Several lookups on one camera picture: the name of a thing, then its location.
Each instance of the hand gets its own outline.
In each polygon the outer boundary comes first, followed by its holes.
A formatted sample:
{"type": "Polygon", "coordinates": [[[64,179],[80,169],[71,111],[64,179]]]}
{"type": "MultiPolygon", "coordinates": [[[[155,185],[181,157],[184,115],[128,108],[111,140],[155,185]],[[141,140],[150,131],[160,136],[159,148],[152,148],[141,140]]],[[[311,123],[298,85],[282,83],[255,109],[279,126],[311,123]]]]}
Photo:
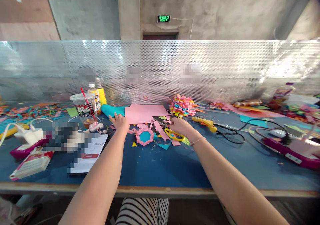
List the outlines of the hand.
{"type": "Polygon", "coordinates": [[[195,130],[190,123],[183,120],[182,118],[173,118],[171,120],[170,129],[176,133],[179,133],[188,138],[190,142],[194,142],[202,135],[195,130]]]}
{"type": "Polygon", "coordinates": [[[127,132],[130,128],[127,118],[123,117],[121,114],[117,115],[114,113],[114,118],[109,115],[109,119],[116,129],[125,130],[127,132]]]}

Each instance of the striped pants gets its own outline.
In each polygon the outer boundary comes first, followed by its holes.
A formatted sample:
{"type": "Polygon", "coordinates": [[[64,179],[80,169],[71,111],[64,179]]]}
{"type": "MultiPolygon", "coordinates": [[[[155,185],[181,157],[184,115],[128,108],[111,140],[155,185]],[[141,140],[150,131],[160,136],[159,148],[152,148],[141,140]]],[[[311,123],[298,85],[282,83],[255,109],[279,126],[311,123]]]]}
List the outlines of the striped pants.
{"type": "Polygon", "coordinates": [[[116,221],[122,224],[166,225],[169,200],[162,198],[125,198],[116,221]]]}

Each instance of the green exit sign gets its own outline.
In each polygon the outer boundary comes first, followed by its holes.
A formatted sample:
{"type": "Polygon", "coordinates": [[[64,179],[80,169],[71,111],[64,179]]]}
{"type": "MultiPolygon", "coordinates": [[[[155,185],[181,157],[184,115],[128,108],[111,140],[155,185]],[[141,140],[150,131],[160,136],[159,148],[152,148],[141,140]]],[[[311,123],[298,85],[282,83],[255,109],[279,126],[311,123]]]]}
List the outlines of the green exit sign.
{"type": "Polygon", "coordinates": [[[158,22],[170,22],[170,15],[159,15],[158,22]]]}

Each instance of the cup lid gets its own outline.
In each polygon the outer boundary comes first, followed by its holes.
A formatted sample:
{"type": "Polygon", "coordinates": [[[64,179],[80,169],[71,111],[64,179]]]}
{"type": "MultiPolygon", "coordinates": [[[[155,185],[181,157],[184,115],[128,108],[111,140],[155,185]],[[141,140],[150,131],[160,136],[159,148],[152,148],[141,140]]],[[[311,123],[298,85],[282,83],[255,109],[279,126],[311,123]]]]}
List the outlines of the cup lid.
{"type": "Polygon", "coordinates": [[[86,95],[86,97],[84,97],[82,93],[78,93],[78,94],[72,95],[70,97],[70,100],[72,100],[72,101],[86,100],[86,99],[92,99],[95,97],[94,93],[85,93],[85,95],[86,95]]]}

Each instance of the perforated metal panel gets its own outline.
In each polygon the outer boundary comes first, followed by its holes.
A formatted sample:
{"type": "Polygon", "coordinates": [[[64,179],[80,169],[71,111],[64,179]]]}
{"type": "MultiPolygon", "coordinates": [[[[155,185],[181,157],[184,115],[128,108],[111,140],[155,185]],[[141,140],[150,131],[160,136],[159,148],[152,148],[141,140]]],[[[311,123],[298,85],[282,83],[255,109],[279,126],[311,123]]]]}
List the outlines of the perforated metal panel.
{"type": "Polygon", "coordinates": [[[271,99],[286,82],[320,93],[318,41],[1,42],[0,95],[64,101],[96,85],[110,102],[271,99]]]}

